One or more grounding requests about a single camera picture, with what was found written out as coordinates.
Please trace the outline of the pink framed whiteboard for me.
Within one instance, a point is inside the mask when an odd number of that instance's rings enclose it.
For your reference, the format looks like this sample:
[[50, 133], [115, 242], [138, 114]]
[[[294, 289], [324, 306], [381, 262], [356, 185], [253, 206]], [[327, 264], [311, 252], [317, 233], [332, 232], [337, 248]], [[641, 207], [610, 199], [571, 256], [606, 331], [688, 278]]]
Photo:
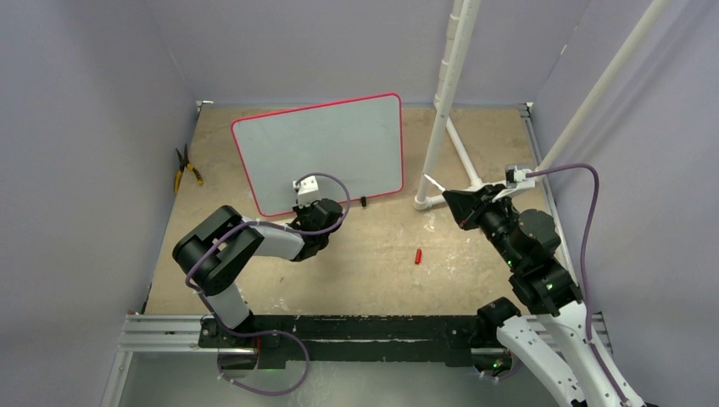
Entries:
[[320, 194], [340, 203], [404, 188], [402, 100], [395, 92], [236, 119], [231, 134], [255, 206], [286, 215], [293, 183], [316, 176]]

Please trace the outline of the white red marker pen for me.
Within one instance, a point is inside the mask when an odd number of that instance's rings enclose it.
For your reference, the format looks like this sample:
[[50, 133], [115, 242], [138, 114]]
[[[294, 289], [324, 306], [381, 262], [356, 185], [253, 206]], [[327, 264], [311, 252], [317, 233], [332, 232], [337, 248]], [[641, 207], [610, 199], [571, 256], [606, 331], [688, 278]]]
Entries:
[[432, 184], [439, 192], [444, 193], [446, 191], [446, 188], [442, 186], [438, 181], [436, 181], [434, 178], [429, 176], [428, 174], [424, 174], [423, 177]]

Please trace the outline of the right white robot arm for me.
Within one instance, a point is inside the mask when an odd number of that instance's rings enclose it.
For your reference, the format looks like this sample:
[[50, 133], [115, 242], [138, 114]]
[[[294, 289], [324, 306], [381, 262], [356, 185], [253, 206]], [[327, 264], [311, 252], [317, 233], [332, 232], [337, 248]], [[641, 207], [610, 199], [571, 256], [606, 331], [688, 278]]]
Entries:
[[509, 266], [514, 294], [554, 343], [507, 298], [477, 311], [475, 336], [507, 348], [560, 406], [644, 406], [599, 339], [579, 286], [555, 257], [561, 240], [554, 218], [538, 209], [518, 211], [503, 189], [442, 195], [458, 227], [481, 231]]

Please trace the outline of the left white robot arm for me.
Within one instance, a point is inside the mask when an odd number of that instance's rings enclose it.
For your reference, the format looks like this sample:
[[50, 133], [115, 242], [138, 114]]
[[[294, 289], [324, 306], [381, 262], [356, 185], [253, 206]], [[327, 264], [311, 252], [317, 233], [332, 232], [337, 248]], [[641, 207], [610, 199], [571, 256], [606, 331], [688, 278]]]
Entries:
[[343, 223], [348, 208], [329, 198], [293, 208], [286, 225], [242, 216], [223, 205], [192, 229], [173, 248], [172, 259], [185, 283], [220, 323], [220, 336], [233, 347], [252, 338], [254, 314], [244, 302], [236, 279], [254, 257], [301, 262], [325, 249]]

